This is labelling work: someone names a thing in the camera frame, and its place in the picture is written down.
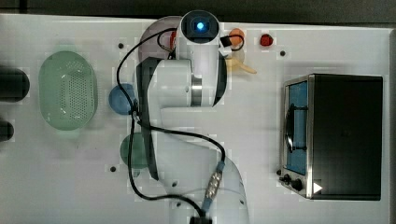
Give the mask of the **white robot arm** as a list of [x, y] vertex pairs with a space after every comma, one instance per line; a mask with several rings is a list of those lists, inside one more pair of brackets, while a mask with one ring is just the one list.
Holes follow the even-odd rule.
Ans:
[[178, 22], [174, 56], [135, 70], [148, 170], [164, 188], [169, 224], [249, 224], [242, 177], [200, 123], [226, 92], [218, 19], [193, 10]]

